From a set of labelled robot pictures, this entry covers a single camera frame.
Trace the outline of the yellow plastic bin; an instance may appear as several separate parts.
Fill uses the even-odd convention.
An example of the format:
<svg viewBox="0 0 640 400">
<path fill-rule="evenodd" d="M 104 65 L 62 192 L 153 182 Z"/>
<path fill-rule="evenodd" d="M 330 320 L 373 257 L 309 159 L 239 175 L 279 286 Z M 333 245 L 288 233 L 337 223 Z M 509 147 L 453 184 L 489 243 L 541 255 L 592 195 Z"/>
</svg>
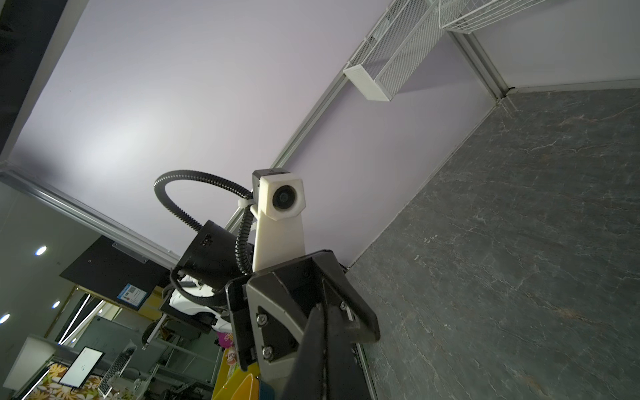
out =
<svg viewBox="0 0 640 400">
<path fill-rule="evenodd" d="M 212 399 L 275 399 L 275 391 L 261 380 L 257 363 L 250 365 L 248 371 L 243 371 L 241 368 L 235 368 L 223 362 Z"/>
</svg>

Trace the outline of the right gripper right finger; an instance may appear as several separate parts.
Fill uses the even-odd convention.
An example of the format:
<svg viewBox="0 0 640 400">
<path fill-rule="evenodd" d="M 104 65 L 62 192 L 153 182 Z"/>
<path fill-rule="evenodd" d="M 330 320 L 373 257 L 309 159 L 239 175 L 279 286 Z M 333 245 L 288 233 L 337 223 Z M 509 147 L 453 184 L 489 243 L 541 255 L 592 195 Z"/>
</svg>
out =
<svg viewBox="0 0 640 400">
<path fill-rule="evenodd" d="M 326 316 L 327 399 L 370 399 L 368 385 L 353 355 L 340 309 L 331 306 Z"/>
</svg>

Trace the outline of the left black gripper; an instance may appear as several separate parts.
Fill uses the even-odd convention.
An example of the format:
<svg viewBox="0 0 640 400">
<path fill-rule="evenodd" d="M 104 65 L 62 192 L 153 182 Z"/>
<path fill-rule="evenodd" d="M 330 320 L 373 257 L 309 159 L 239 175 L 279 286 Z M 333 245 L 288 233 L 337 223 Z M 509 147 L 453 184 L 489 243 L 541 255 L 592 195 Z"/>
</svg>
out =
<svg viewBox="0 0 640 400">
<path fill-rule="evenodd" d="M 240 366 L 247 370 L 257 363 L 261 380 L 276 395 L 283 394 L 317 305 L 323 307 L 325 327 L 328 309 L 340 309 L 355 359 L 356 344 L 380 339 L 376 313 L 328 250 L 237 278 L 227 284 L 226 295 Z"/>
</svg>

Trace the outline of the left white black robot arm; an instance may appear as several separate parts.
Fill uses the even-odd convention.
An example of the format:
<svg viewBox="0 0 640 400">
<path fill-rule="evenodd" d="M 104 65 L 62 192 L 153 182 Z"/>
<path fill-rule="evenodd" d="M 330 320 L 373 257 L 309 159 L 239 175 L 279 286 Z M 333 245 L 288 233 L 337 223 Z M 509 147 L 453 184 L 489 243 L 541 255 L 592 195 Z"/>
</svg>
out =
<svg viewBox="0 0 640 400">
<path fill-rule="evenodd" d="M 167 187 L 178 181 L 237 195 L 238 232 L 199 223 L 176 205 Z M 306 250 L 301 178 L 262 169 L 245 188 L 210 173 L 176 170 L 153 188 L 161 205 L 197 234 L 169 275 L 174 290 L 229 316 L 243 370 L 257 365 L 278 399 L 370 398 L 354 350 L 380 340 L 378 318 L 334 252 Z"/>
</svg>

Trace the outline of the white mesh box basket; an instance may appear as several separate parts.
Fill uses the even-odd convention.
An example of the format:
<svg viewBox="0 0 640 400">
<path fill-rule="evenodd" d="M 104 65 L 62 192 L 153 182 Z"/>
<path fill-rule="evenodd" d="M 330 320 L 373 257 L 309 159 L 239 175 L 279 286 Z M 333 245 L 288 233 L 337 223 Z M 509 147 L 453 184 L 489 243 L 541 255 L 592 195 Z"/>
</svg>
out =
<svg viewBox="0 0 640 400">
<path fill-rule="evenodd" d="M 437 1 L 394 1 L 343 73 L 367 100 L 389 102 L 443 35 Z"/>
</svg>

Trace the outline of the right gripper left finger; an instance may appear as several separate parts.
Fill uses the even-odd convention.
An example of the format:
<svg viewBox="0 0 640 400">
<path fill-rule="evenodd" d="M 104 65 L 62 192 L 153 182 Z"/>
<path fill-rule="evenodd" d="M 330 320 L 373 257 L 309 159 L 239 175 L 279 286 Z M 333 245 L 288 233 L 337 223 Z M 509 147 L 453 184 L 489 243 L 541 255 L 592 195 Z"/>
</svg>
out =
<svg viewBox="0 0 640 400">
<path fill-rule="evenodd" d="M 317 305 L 312 309 L 308 317 L 308 322 L 303 332 L 303 341 L 298 347 L 298 356 L 283 390 L 282 399 L 323 399 L 325 335 L 326 327 L 323 307 Z"/>
</svg>

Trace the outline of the computer monitor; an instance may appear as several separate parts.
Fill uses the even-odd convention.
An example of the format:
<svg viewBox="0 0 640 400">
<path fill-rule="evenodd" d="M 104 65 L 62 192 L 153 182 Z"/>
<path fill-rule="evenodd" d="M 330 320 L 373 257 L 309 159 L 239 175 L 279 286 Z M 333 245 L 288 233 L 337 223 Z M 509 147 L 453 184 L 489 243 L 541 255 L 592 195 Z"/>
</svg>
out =
<svg viewBox="0 0 640 400">
<path fill-rule="evenodd" d="M 82 388 L 92 371 L 103 359 L 104 352 L 94 348 L 84 347 L 76 356 L 58 381 L 59 384 L 74 389 Z"/>
</svg>

